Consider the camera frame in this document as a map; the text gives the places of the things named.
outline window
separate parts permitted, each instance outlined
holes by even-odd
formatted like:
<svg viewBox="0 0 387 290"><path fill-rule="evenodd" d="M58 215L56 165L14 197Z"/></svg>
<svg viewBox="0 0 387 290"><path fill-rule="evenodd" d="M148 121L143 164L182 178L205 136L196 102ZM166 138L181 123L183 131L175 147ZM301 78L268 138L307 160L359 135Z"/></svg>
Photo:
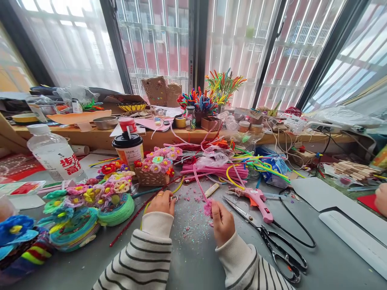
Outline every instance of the window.
<svg viewBox="0 0 387 290"><path fill-rule="evenodd" d="M369 3L316 93L305 106L305 112L339 104L385 76L386 8L387 0Z"/></svg>
<svg viewBox="0 0 387 290"><path fill-rule="evenodd" d="M146 99L141 80L157 75L187 92L188 1L119 0L117 9L134 94Z"/></svg>
<svg viewBox="0 0 387 290"><path fill-rule="evenodd" d="M123 92L98 0L11 3L58 86L82 84Z"/></svg>
<svg viewBox="0 0 387 290"><path fill-rule="evenodd" d="M296 105L344 3L345 0L287 1L285 22L271 53L258 106L274 108L280 100L280 110ZM265 94L269 88L271 99Z"/></svg>
<svg viewBox="0 0 387 290"><path fill-rule="evenodd" d="M279 0L209 1L205 74L231 68L233 76L247 79L232 106L249 108L254 100L279 5Z"/></svg>
<svg viewBox="0 0 387 290"><path fill-rule="evenodd" d="M0 91L29 91L36 85L0 24Z"/></svg>

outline black scissors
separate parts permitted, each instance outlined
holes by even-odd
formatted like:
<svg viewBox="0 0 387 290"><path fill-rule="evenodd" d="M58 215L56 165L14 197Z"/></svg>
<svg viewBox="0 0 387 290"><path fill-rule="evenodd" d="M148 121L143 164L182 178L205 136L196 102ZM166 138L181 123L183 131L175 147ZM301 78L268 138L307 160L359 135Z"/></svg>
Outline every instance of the black scissors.
<svg viewBox="0 0 387 290"><path fill-rule="evenodd" d="M223 196L224 200L233 208L237 213L239 213L241 216L244 217L246 221L248 221L253 227L255 227L259 234L261 235L263 241L265 242L266 246L268 247L269 251L271 252L271 255L273 256L274 262L277 265L277 268L281 272L281 274L286 278L291 283L298 283L301 279L300 277L300 272L306 274L306 270L308 268L308 264L306 263L306 260L304 257L296 250L296 248L289 243L284 237L280 236L276 232L268 231L262 224L261 226L258 226L256 224L255 219L246 213L243 209L238 207L235 203L233 203L231 200L229 200L227 197ZM276 237L282 242L284 242L289 248L291 248L294 253L301 259L302 264L301 265L295 258L293 258L288 252L286 252L280 245L278 245L271 237ZM273 247L271 244L277 248L277 250L282 254L280 255L279 253L275 252L273 250ZM284 272L282 272L281 268L278 266L277 259L280 259L283 261L289 269L291 269L291 272L293 273L293 276L289 278L287 275L285 275Z"/></svg>

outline person's arm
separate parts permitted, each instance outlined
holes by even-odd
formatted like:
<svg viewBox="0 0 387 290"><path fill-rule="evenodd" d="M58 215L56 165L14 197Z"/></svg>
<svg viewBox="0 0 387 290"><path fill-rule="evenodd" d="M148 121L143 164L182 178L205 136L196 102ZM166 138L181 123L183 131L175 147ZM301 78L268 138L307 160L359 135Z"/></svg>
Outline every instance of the person's arm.
<svg viewBox="0 0 387 290"><path fill-rule="evenodd" d="M382 183L375 191L375 205L382 215L387 217L387 183Z"/></svg>
<svg viewBox="0 0 387 290"><path fill-rule="evenodd" d="M293 287L267 263L257 249L235 231L234 217L221 203L212 202L215 251L226 272L226 289L290 289Z"/></svg>
<svg viewBox="0 0 387 290"><path fill-rule="evenodd" d="M135 230L129 244L106 267L93 290L164 290L171 265L175 200L170 191L160 191L142 218L142 230Z"/></svg>

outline pipe cleaner bouquet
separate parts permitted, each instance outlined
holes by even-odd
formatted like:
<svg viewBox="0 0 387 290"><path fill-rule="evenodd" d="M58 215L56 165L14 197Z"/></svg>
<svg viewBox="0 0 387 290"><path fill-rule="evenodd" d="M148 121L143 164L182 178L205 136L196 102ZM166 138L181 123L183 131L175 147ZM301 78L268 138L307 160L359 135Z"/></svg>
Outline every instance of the pipe cleaner bouquet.
<svg viewBox="0 0 387 290"><path fill-rule="evenodd" d="M38 224L50 228L50 242L60 251L83 247L96 237L100 226L115 226L132 215L134 201L127 194L134 172L121 161L104 165L86 184L56 190L43 213L51 216Z"/></svg>
<svg viewBox="0 0 387 290"><path fill-rule="evenodd" d="M10 285L34 272L55 249L48 231L34 226L25 215L11 216L0 223L0 285Z"/></svg>
<svg viewBox="0 0 387 290"><path fill-rule="evenodd" d="M198 87L197 92L193 88L189 95L185 93L180 95L177 98L177 103L184 110L184 115L186 113L185 109L187 106L194 106L195 113L199 113L203 117L215 115L218 107L218 104L214 99L207 97L207 91L203 93L200 87Z"/></svg>
<svg viewBox="0 0 387 290"><path fill-rule="evenodd" d="M207 89L210 89L210 99L218 105L229 104L230 99L235 91L237 91L247 79L243 76L239 76L233 79L233 72L230 73L230 69L226 73L214 73L210 71L212 78L206 75L208 82Z"/></svg>
<svg viewBox="0 0 387 290"><path fill-rule="evenodd" d="M175 174L173 161L182 154L182 150L177 147L155 147L142 162L136 161L134 164L139 183L142 186L168 184L169 178Z"/></svg>

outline glue gun cord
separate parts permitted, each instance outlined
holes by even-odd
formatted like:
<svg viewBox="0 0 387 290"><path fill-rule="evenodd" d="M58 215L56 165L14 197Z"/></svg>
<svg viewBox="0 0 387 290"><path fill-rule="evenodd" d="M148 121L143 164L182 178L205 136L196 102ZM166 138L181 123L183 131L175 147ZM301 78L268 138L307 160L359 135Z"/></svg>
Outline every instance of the glue gun cord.
<svg viewBox="0 0 387 290"><path fill-rule="evenodd" d="M301 241L299 238L296 238L294 235L292 235L291 233L289 233L286 229L284 229L279 223L277 223L276 221L273 221L273 224L275 224L277 227L279 227L281 230L283 230L285 233L287 233L289 236L291 236L293 239L295 239L296 241L298 241L299 243L303 244L304 246L308 247L308 248L315 248L316 247L316 242L314 241L312 235L308 232L308 230L304 227L304 225L295 217L295 215L289 210L289 208L285 205L285 203L282 201L282 198L279 198L279 200L281 201L282 205L284 206L284 208L289 212L289 214L291 214L291 216L296 220L296 222L298 222L298 224L301 226L301 228L305 231L305 233L309 236L309 238L311 239L313 245L308 245L306 244L305 242Z"/></svg>

